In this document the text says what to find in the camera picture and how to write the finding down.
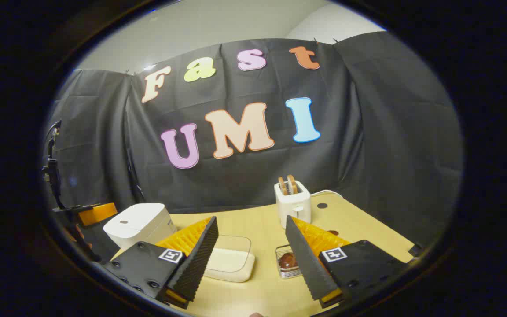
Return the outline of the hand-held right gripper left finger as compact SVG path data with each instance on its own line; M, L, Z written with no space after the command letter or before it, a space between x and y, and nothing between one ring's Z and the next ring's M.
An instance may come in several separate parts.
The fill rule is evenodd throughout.
M136 242L104 267L129 287L186 309L195 300L218 238L217 217L211 216L160 242Z

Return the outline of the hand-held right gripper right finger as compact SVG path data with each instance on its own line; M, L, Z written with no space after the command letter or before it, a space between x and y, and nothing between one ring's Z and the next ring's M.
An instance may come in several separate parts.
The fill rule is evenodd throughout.
M351 243L290 215L285 234L310 295L322 308L365 299L410 265L368 240Z

